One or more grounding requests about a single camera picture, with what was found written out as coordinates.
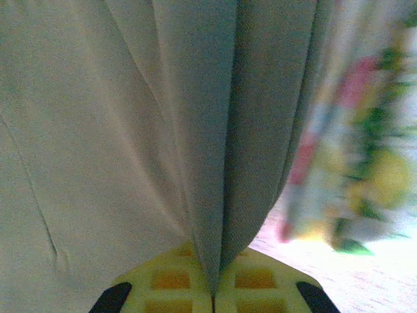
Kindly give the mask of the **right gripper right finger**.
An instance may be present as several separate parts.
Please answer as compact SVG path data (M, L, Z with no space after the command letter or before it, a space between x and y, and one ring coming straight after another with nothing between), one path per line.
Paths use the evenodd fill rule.
M339 309L311 276L247 248L222 273L214 311L329 313Z

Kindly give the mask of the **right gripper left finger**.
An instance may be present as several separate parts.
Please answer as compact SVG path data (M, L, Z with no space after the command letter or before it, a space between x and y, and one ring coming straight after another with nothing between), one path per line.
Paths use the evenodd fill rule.
M184 243L117 277L91 312L213 312L192 245Z

